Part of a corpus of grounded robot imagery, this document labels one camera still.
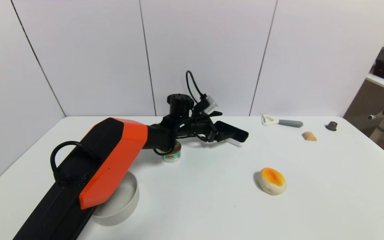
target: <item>white plastic piece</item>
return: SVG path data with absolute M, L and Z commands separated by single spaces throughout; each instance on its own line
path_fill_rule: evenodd
M 93 213 L 95 222 L 113 226 L 124 222 L 134 212 L 139 202 L 139 186 L 136 177 L 127 172 L 108 201 L 99 205 Z
M 205 99 L 207 99 L 210 106 L 208 106 L 206 109 L 204 109 L 203 112 L 207 115 L 210 115 L 212 112 L 215 111 L 216 108 L 218 108 L 218 105 L 217 105 L 216 101 L 210 95 L 208 95 Z
M 270 125 L 274 125 L 274 124 L 278 124 L 278 123 L 279 123 L 279 119 L 270 117 L 268 115 L 262 115 L 262 124 L 263 125 L 270 126 Z
M 232 139 L 232 138 L 228 138 L 228 139 L 226 139 L 225 142 L 230 143 L 230 144 L 232 144 L 233 146 L 242 147 L 242 143 L 241 143 L 241 142 L 239 142 L 239 141 L 237 141 L 237 140 L 234 140 L 234 139 Z

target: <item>black cable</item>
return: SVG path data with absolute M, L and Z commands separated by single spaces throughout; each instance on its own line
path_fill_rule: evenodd
M 202 94 L 201 91 L 199 91 L 198 86 L 196 85 L 195 79 L 194 79 L 194 77 L 193 77 L 193 75 L 192 75 L 192 72 L 189 71 L 189 70 L 187 70 L 187 71 L 186 71 L 186 85 L 188 86 L 188 90 L 189 90 L 189 93 L 191 94 L 192 99 L 193 99 L 196 103 L 198 103 L 198 101 L 195 99 L 195 97 L 194 97 L 193 94 L 192 94 L 191 88 L 189 87 L 189 77 L 188 77 L 188 73 L 191 75 L 193 85 L 195 86 L 195 89 L 196 89 L 196 91 L 198 91 L 199 95 L 200 95 L 201 97 L 204 97 L 204 94 Z
M 56 154 L 57 152 L 64 146 L 68 146 L 68 145 L 75 145 L 75 146 L 78 146 L 80 147 L 82 150 L 84 150 L 85 153 L 87 153 L 90 157 L 94 158 L 94 159 L 100 159 L 96 154 L 94 154 L 89 148 L 87 148 L 86 146 L 84 146 L 82 143 L 80 142 L 77 142 L 77 141 L 67 141 L 67 142 L 64 142 L 64 143 L 60 143 L 57 147 L 54 148 L 53 152 L 51 153 L 51 156 L 50 156 L 50 165 L 51 165 L 51 170 L 53 171 L 53 174 L 54 174 L 54 179 L 56 181 L 58 181 L 60 179 L 60 174 L 59 174 L 59 171 L 57 169 L 57 166 L 56 166 L 56 160 L 55 160 L 55 157 L 56 157 Z
M 168 154 L 171 154 L 174 150 L 174 148 L 170 149 L 168 152 L 158 152 L 156 149 L 153 149 L 154 152 L 159 155 L 159 156 L 165 156 L 165 155 L 168 155 Z

